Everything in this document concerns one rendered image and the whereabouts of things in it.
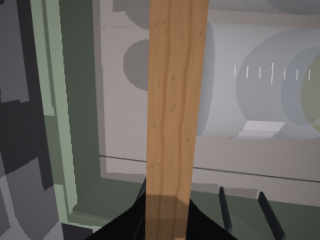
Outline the white bottle with blue cap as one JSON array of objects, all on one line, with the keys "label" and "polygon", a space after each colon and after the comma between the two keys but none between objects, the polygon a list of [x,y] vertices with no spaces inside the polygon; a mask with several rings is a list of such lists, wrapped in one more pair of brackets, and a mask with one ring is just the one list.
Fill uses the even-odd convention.
[{"label": "white bottle with blue cap", "polygon": [[209,0],[208,10],[313,16],[320,14],[320,0]]}]

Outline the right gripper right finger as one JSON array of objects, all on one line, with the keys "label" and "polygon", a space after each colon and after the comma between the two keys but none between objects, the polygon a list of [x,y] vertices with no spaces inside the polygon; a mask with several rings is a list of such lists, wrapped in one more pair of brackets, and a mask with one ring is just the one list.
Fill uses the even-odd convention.
[{"label": "right gripper right finger", "polygon": [[186,240],[238,240],[201,212],[190,199]]}]

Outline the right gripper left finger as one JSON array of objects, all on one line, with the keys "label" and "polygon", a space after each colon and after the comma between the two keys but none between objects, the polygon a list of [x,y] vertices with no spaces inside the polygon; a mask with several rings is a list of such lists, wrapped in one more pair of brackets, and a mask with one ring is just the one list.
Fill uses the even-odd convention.
[{"label": "right gripper left finger", "polygon": [[145,240],[146,191],[131,208],[84,240]]}]

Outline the clear bottle with yellow cap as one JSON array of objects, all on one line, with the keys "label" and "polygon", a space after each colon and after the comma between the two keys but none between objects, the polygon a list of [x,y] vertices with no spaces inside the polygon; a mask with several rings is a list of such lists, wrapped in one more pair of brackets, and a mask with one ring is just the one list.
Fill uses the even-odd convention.
[{"label": "clear bottle with yellow cap", "polygon": [[196,136],[320,137],[320,28],[207,22]]}]

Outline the wooden shelf board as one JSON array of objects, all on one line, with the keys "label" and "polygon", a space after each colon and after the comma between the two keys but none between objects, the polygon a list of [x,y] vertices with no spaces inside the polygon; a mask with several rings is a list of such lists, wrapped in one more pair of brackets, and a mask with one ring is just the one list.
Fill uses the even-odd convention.
[{"label": "wooden shelf board", "polygon": [[150,0],[145,240],[185,240],[209,0]]}]

